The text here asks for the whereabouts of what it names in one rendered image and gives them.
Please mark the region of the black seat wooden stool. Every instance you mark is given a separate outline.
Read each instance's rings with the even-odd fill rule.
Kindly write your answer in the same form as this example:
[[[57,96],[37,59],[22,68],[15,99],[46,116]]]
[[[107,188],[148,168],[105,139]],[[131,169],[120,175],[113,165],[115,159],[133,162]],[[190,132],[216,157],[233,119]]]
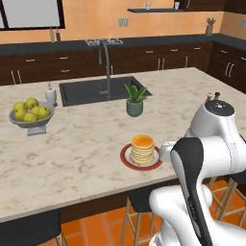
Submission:
[[[212,216],[221,222],[232,222],[246,229],[246,171],[224,178],[214,177],[211,188]]]
[[[0,246],[39,246],[50,240],[68,246],[58,209],[0,223]]]
[[[130,225],[130,229],[134,234],[134,246],[142,246],[150,241],[154,235],[154,223],[156,215],[151,211],[149,205],[150,193],[163,186],[176,185],[176,180],[170,180],[157,184],[150,184],[144,187],[132,189],[127,192],[127,204],[125,207],[125,215],[123,220],[123,227],[121,231],[120,244],[123,244],[127,225]],[[142,216],[146,213],[150,214],[150,229],[149,235],[145,238],[140,237],[140,227],[142,222]]]

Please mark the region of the grey pot with tools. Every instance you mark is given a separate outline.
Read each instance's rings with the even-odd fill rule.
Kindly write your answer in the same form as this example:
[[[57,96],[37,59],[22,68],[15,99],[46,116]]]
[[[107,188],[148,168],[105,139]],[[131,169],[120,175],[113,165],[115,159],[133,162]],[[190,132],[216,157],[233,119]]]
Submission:
[[[206,28],[206,35],[210,37],[212,35],[213,25],[216,22],[214,18],[208,18],[207,19],[207,28]]]

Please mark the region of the long dark wood cupboard run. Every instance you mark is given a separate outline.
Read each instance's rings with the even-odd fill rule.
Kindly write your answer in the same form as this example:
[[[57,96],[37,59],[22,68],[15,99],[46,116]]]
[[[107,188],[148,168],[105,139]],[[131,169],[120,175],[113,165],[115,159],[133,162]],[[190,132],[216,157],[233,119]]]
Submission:
[[[137,47],[109,47],[111,75],[196,67],[206,71],[211,43],[199,41]],[[0,86],[106,75],[99,49],[0,56]]]

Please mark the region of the black sink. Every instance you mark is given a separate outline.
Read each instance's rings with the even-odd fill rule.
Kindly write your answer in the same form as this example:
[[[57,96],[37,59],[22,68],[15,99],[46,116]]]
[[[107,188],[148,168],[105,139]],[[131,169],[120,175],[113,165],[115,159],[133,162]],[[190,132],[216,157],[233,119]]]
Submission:
[[[137,89],[143,87],[143,84],[134,76],[111,78],[110,95],[104,94],[104,91],[108,89],[108,81],[106,79],[61,83],[60,93],[62,105],[69,107],[127,99],[129,94],[124,85],[136,86]]]

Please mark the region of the grey fruit bowl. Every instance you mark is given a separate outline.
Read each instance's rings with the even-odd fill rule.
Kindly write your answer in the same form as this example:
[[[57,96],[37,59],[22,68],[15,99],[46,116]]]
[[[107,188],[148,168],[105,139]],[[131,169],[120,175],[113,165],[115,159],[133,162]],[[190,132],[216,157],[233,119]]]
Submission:
[[[55,108],[53,107],[52,104],[48,102],[40,102],[39,103],[41,106],[45,106],[50,109],[50,115],[43,118],[39,119],[38,121],[35,122],[24,122],[24,121],[18,121],[15,119],[14,116],[14,111],[11,111],[9,113],[9,119],[10,121],[18,125],[20,128],[24,128],[27,130],[27,135],[39,135],[39,134],[45,134],[46,133],[46,124],[50,121],[50,119],[53,117],[55,113]]]

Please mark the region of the grey tap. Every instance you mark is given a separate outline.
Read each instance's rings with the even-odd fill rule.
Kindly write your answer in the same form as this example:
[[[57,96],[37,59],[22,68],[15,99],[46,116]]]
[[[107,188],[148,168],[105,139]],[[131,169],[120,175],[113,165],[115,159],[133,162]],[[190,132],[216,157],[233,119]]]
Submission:
[[[111,64],[110,64],[110,56],[109,56],[109,50],[104,41],[99,42],[99,57],[98,62],[99,64],[103,64],[102,54],[105,54],[106,58],[106,75],[107,75],[107,89],[106,90],[100,90],[100,94],[104,94],[107,96],[108,100],[111,99]]]

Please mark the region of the dark wall shelf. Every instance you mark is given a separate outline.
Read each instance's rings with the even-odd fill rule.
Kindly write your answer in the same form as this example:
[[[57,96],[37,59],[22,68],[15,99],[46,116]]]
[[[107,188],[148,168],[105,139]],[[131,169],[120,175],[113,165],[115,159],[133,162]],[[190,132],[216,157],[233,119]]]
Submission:
[[[184,12],[184,10],[179,9],[127,9],[128,12],[133,13],[160,13],[160,12]]]

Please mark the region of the short dark wood cupboard run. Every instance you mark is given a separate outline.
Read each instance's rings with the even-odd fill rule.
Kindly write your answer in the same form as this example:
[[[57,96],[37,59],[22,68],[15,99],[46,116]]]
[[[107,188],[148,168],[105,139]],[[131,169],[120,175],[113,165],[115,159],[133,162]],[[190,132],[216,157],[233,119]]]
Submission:
[[[214,42],[208,74],[246,94],[246,51]]]

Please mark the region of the green plant in grey pot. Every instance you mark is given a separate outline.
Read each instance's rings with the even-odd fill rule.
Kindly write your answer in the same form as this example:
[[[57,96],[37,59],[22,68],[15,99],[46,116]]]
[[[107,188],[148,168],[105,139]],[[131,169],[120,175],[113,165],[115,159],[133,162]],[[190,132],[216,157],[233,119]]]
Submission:
[[[131,117],[138,117],[143,113],[143,101],[146,99],[144,93],[147,88],[137,88],[135,85],[127,86],[126,88],[129,98],[126,101],[126,111]]]

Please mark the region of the white soap dispenser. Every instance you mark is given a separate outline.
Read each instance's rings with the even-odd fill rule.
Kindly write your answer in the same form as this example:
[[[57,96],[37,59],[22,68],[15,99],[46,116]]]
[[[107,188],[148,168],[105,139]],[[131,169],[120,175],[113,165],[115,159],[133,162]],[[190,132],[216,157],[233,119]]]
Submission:
[[[51,87],[51,84],[48,84],[48,87],[45,90],[45,98],[46,101],[53,106],[57,105],[57,92],[54,88]]]

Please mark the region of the red rimmed white plate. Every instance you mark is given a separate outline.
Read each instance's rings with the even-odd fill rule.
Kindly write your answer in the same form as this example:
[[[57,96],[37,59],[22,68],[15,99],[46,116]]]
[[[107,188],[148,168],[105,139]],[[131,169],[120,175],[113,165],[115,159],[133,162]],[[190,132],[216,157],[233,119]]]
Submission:
[[[160,149],[158,147],[155,147],[154,159],[150,163],[147,163],[145,165],[140,165],[140,166],[131,162],[130,160],[131,148],[132,148],[132,144],[129,143],[125,145],[121,149],[121,152],[120,152],[121,161],[129,168],[133,170],[137,170],[137,171],[150,171],[150,170],[154,170],[158,168],[162,164],[162,161],[160,160],[160,155],[159,155]]]

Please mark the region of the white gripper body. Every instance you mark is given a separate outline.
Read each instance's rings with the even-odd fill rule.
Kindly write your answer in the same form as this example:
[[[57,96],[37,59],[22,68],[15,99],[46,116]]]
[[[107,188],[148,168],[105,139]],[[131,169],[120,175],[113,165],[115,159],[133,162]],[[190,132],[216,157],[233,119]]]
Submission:
[[[175,141],[167,141],[161,145],[159,151],[159,156],[161,161],[166,161],[166,162],[171,161],[170,153],[174,145],[175,145]]]

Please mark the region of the black framed window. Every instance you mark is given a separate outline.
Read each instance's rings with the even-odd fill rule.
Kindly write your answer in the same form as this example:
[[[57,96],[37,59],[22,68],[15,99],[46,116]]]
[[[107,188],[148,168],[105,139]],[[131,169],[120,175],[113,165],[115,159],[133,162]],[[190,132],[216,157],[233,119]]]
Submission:
[[[0,30],[64,28],[62,0],[0,0]]]

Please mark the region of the yellow-green apple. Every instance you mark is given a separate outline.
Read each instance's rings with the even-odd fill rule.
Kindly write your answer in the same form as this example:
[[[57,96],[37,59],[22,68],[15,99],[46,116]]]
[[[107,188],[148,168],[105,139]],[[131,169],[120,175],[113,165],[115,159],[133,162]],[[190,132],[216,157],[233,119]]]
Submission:
[[[34,107],[37,107],[38,105],[39,105],[39,102],[36,98],[28,98],[26,100],[26,107],[30,110]]]
[[[15,119],[18,120],[18,121],[22,121],[24,119],[24,116],[25,114],[27,113],[27,111],[25,109],[20,109],[18,110],[14,116],[15,116]]]
[[[14,111],[18,111],[20,109],[26,110],[27,109],[26,103],[25,102],[16,102],[16,103],[13,104],[12,109]]]
[[[32,112],[27,112],[23,117],[24,122],[36,122],[38,121],[38,117],[36,114]]]
[[[40,106],[37,111],[37,117],[39,119],[43,119],[48,117],[51,114],[51,111],[48,107],[46,106]]]

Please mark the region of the dark wood wall cupboard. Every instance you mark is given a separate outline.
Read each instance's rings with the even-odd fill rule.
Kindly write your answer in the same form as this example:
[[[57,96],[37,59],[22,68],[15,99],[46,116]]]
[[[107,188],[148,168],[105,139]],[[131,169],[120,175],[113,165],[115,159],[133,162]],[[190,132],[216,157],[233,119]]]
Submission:
[[[180,0],[186,12],[233,12],[246,14],[246,0]]]

